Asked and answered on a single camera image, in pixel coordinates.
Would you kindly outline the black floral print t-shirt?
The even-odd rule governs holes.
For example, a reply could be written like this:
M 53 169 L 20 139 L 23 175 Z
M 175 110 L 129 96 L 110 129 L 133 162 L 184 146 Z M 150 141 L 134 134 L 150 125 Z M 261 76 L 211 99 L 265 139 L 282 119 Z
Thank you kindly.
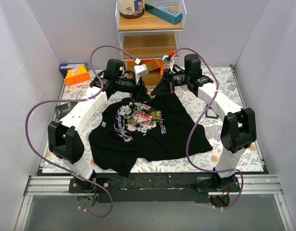
M 146 103 L 130 98 L 109 105 L 89 135 L 94 163 L 128 177 L 137 159 L 163 161 L 211 151 L 202 125 L 194 126 L 176 94 Z

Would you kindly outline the white wire wooden shelf rack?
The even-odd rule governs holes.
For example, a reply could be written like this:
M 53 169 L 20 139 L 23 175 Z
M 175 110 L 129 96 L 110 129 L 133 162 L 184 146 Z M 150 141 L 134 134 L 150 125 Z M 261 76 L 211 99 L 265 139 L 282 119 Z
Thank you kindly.
M 163 55 L 181 47 L 187 16 L 184 1 L 158 0 L 157 2 L 181 11 L 182 21 L 173 25 L 148 12 L 140 18 L 126 19 L 120 15 L 116 2 L 119 46 L 141 60 L 161 59 Z

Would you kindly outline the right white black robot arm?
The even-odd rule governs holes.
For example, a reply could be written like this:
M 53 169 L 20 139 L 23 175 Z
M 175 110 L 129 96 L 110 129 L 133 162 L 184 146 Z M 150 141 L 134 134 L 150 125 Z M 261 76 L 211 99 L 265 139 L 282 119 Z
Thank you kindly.
M 255 112 L 251 108 L 240 107 L 225 96 L 216 78 L 203 75 L 198 54 L 186 55 L 183 69 L 174 63 L 174 54 L 163 56 L 162 61 L 166 65 L 152 94 L 173 94 L 177 86 L 186 85 L 190 92 L 207 103 L 206 109 L 213 109 L 222 120 L 220 159 L 210 171 L 210 177 L 196 179 L 196 186 L 199 189 L 225 190 L 235 182 L 236 167 L 242 154 L 257 139 Z

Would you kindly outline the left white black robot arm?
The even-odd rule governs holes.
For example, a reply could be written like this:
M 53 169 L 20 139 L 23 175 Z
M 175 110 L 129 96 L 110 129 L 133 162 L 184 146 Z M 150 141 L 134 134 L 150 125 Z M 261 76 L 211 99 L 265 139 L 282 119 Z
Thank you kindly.
M 147 75 L 146 65 L 135 60 L 133 78 L 126 78 L 124 62 L 116 59 L 108 61 L 106 70 L 96 74 L 83 98 L 58 122 L 48 125 L 49 150 L 68 166 L 71 173 L 80 179 L 79 186 L 90 193 L 96 188 L 92 178 L 93 170 L 85 160 L 85 146 L 81 139 L 82 130 L 96 110 L 117 91 L 130 93 L 135 102 L 151 100 L 142 77 Z

